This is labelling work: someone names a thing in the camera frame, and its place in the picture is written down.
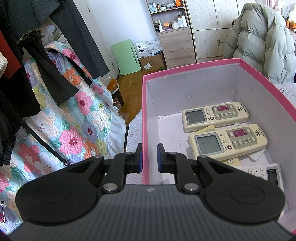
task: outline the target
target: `green board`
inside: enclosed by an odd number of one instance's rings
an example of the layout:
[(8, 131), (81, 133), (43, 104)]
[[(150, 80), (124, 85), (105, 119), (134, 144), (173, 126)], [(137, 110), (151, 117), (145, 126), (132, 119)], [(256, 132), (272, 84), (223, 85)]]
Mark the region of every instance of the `green board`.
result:
[(126, 75), (141, 70), (138, 57), (131, 39), (122, 41), (111, 46), (116, 57), (121, 75)]

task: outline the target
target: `remote control button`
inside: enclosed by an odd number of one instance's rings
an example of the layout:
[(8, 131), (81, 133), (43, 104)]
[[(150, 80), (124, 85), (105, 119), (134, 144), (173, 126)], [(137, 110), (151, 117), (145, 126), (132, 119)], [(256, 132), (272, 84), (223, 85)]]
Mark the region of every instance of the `remote control button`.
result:
[(257, 177), (260, 176), (260, 171), (258, 167), (254, 167), (254, 175)]
[(260, 167), (260, 173), (262, 176), (265, 176), (265, 168)]
[(229, 159), (229, 160), (227, 161), (227, 163), (228, 163), (228, 164), (231, 164), (231, 163), (234, 163), (234, 161), (235, 161), (235, 158), (232, 158), (232, 159)]

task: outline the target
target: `pink box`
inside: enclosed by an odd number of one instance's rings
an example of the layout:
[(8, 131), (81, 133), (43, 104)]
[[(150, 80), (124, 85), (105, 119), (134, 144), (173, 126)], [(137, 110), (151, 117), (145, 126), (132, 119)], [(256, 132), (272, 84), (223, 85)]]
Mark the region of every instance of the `pink box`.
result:
[(167, 152), (192, 158), (182, 110), (241, 101), (249, 111), (247, 123), (258, 124), (268, 140), (256, 161), (243, 165), (279, 163), (287, 200), (279, 223), (296, 227), (296, 109), (261, 73), (241, 59), (225, 59), (168, 69), (143, 77), (143, 184), (171, 179), (157, 166), (157, 144)]

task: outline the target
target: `floral quilt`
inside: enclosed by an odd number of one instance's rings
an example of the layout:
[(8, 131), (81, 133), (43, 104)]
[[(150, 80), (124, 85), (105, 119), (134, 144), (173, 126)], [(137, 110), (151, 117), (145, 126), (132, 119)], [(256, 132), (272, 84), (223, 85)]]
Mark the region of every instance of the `floral quilt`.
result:
[[(25, 61), (28, 79), (41, 106), (41, 112), (25, 118), (25, 122), (69, 163), (99, 154), (107, 158), (112, 117), (110, 92), (98, 78), (91, 78), (73, 50), (59, 42), (52, 42), (45, 48), (59, 52), (47, 53), (59, 72), (79, 91), (58, 106), (48, 92), (35, 60)], [(84, 82), (66, 56), (93, 81), (91, 87)], [(15, 204), (17, 190), (28, 181), (64, 167), (31, 135), (14, 146), (11, 165), (0, 168), (0, 200), (6, 204), (4, 212), (0, 209), (0, 229), (4, 233), (11, 233), (22, 223)]]

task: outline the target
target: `puffer jacket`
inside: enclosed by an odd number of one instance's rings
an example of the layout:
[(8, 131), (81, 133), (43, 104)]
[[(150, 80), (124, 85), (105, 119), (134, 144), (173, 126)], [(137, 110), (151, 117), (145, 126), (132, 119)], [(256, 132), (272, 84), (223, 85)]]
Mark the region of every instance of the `puffer jacket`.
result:
[(294, 83), (295, 46), (283, 17), (258, 3), (246, 3), (227, 38), (223, 56), (241, 58), (273, 84)]

